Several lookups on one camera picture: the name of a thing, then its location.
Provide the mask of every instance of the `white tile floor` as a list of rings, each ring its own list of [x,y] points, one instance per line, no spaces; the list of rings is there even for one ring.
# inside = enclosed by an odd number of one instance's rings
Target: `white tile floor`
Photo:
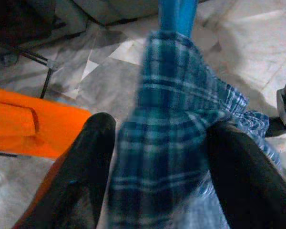
[[[108,57],[102,61],[108,67],[111,67],[112,63],[117,64],[117,61],[113,59],[126,62],[129,66],[140,65],[146,37],[150,30],[158,28],[157,16],[110,27],[111,31],[123,32],[127,39],[115,50],[113,47],[107,48]],[[97,99],[102,98],[103,94],[94,93],[95,96],[91,94],[92,97],[89,98],[91,101],[87,102],[88,94],[83,93],[84,87],[81,87],[81,82],[100,82],[94,71],[97,70],[104,74],[103,69],[99,68],[104,68],[103,65],[89,60],[93,44],[86,43],[93,39],[99,29],[92,25],[86,34],[75,40],[55,43],[52,46],[47,45],[38,50],[46,57],[61,60],[66,64],[64,74],[52,81],[52,84],[59,82],[62,87],[50,86],[46,98],[87,107],[91,111],[103,111],[114,107],[114,104],[104,101],[99,101],[101,107],[97,105],[91,107],[92,100],[95,100],[93,104],[98,104]],[[276,91],[286,84],[286,0],[211,0],[202,3],[197,11],[193,40],[201,48],[206,61],[217,71],[218,76],[238,87],[249,97],[250,109],[264,112],[269,116],[277,116]],[[16,65],[0,70],[0,87],[36,97],[41,91],[45,74],[44,67],[20,58]],[[117,87],[117,85],[119,84],[111,83],[107,87]],[[116,92],[119,90],[123,90],[122,85],[119,88],[107,88],[106,91],[119,95],[120,93]],[[114,98],[106,101],[116,102]],[[117,115],[119,115],[120,122],[127,115],[127,109],[117,111]],[[281,151],[286,166],[286,135],[269,139],[269,141]],[[43,174],[47,168],[48,166],[39,174]],[[2,170],[0,176],[6,180],[9,179],[5,170]],[[32,184],[33,187],[29,188],[32,193],[28,195],[25,203],[21,203],[19,211],[8,216],[7,212],[13,209],[11,206],[19,203],[15,200],[16,195],[9,199],[2,194],[7,190],[0,187],[0,215],[6,215],[8,218],[6,220],[0,218],[0,228],[9,228],[21,215],[21,211],[29,203],[41,177],[42,175],[38,175]],[[31,180],[32,177],[29,176],[26,180],[19,181],[18,179],[17,181],[23,184]],[[8,185],[10,191],[19,189],[15,183],[13,183],[14,186]]]

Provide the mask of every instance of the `marble floor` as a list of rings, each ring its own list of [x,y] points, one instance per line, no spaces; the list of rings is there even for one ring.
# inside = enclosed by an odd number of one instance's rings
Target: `marble floor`
[[[114,116],[118,127],[133,108],[138,72],[158,17],[103,28],[33,50],[61,63],[45,99]],[[218,77],[239,88],[249,109],[277,116],[276,91],[286,84],[286,0],[210,0],[199,4],[193,40]],[[0,88],[39,97],[47,68],[20,57],[0,64]],[[286,168],[286,135],[269,138]],[[0,228],[10,228],[32,199],[52,161],[0,157]],[[106,228],[105,215],[99,228]]]

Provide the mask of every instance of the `blue fabric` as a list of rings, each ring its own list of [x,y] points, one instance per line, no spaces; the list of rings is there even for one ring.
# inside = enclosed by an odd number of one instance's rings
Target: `blue fabric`
[[[197,47],[176,32],[152,32],[136,108],[117,139],[109,187],[110,228],[229,228],[209,174],[206,129],[227,121],[280,167],[265,141],[268,117],[219,80]]]

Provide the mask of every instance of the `plaid fabric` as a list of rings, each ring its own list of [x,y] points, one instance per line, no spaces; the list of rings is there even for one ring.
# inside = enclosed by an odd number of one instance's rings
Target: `plaid fabric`
[[[247,103],[188,38],[152,32],[137,105],[118,134],[110,228],[229,228],[208,170],[206,129],[233,122],[280,166],[264,139],[268,117],[246,112]]]

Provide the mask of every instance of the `checkered cloth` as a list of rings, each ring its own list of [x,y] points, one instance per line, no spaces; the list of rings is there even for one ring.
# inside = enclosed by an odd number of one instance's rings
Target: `checkered cloth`
[[[219,80],[197,47],[172,31],[152,32],[137,104],[117,140],[109,188],[110,228],[229,228],[206,158],[206,129],[218,121],[246,132],[275,164],[268,117]]]

